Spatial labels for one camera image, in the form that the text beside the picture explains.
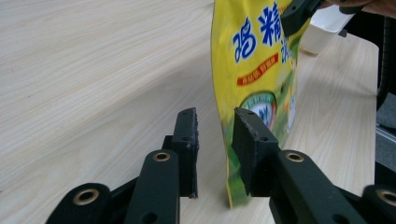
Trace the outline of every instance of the wood grain surface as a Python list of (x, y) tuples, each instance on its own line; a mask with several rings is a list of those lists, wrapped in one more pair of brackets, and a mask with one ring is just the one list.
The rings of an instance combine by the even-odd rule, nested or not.
[[(196, 107), (199, 198), (181, 223), (271, 223), (268, 200), (230, 210), (210, 63), (212, 1), (0, 1), (0, 223), (44, 223), (69, 190), (139, 175)], [(374, 182), (377, 48), (349, 35), (301, 52), (286, 148), (337, 186)]]

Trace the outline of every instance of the chicken essence seasoning bag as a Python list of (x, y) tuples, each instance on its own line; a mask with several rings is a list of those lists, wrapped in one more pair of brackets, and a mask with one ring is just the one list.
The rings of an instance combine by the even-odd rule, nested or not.
[(227, 154), (230, 206), (248, 202), (233, 148), (233, 110), (256, 113), (283, 147), (296, 113), (295, 69), (309, 24), (285, 37), (280, 15), (290, 0), (215, 0), (213, 82)]

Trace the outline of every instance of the light wood tabletop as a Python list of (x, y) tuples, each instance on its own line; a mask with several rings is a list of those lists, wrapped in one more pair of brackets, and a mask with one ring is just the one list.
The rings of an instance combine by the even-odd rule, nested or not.
[[(196, 107), (199, 198), (181, 223), (271, 223), (268, 199), (230, 209), (213, 92), (213, 1), (0, 1), (0, 222), (44, 223), (71, 189), (115, 189)], [(337, 36), (300, 52), (285, 148), (338, 187), (374, 183), (377, 47)]]

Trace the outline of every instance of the gray floor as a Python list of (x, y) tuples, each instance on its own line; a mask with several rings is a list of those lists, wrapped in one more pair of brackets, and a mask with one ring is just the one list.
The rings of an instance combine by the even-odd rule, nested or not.
[[(385, 103), (376, 113), (376, 123), (396, 129), (396, 96), (388, 94)], [(390, 130), (378, 130), (375, 135), (375, 160), (396, 172), (396, 137), (386, 135)]]

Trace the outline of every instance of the human hand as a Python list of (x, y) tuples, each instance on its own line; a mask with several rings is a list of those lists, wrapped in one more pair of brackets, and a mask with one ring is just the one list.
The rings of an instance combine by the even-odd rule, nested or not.
[(361, 7), (363, 11), (396, 19), (396, 0), (325, 0), (321, 8), (331, 5), (340, 7)]

